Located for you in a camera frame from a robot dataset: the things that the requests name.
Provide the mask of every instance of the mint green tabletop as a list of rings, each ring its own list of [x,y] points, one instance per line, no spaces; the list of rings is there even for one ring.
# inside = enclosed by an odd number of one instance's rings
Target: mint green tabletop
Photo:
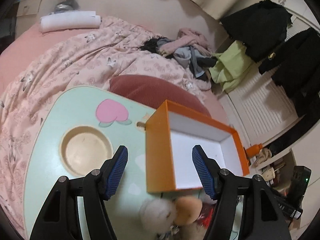
[[[108,127],[99,126],[96,109],[105,99],[121,103],[129,112],[129,125],[114,122]],[[154,113],[154,109],[94,87],[76,87],[63,93],[55,102],[44,121],[35,142],[27,171],[24,193],[24,218],[28,238],[38,213],[57,179],[65,175],[76,178],[62,164],[59,145],[69,129],[88,125],[109,138],[113,150],[120,145],[128,148],[129,158],[116,194],[107,202],[108,215],[119,240],[153,239],[142,229],[139,209],[143,201],[153,198],[146,192],[145,133],[138,130],[136,122]],[[78,197],[80,226],[84,240],[89,240],[85,221],[83,198]]]

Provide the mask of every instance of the beige wall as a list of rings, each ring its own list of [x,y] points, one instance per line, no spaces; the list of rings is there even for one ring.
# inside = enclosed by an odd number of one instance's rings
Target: beige wall
[[[203,33],[216,50],[227,38],[223,27],[190,0],[77,0],[81,10],[95,10],[175,39],[179,28]]]

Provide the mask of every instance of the bed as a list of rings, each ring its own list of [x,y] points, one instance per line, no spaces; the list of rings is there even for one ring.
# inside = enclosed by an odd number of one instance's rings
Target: bed
[[[116,76],[152,76],[187,91],[212,118],[228,124],[217,98],[210,90],[201,91],[191,72],[174,59],[138,50],[157,36],[115,17],[103,17],[100,29],[46,34],[36,24],[1,54],[0,205],[24,238],[23,193],[29,157],[43,120],[63,91],[79,85],[109,90]]]

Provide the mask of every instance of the round tray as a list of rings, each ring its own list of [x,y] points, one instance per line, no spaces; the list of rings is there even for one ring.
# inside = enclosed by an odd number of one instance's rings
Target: round tray
[[[67,131],[60,143],[62,163],[74,175],[87,175],[113,157],[107,137],[91,126],[77,126]]]

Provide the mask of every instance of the pink fluffy clothing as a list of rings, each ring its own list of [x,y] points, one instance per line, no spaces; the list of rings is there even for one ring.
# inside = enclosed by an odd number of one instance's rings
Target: pink fluffy clothing
[[[186,46],[194,46],[202,55],[212,56],[208,40],[195,30],[190,28],[181,28],[178,32],[176,41],[168,42],[159,48],[159,53],[163,56],[168,56],[174,53],[178,48]]]

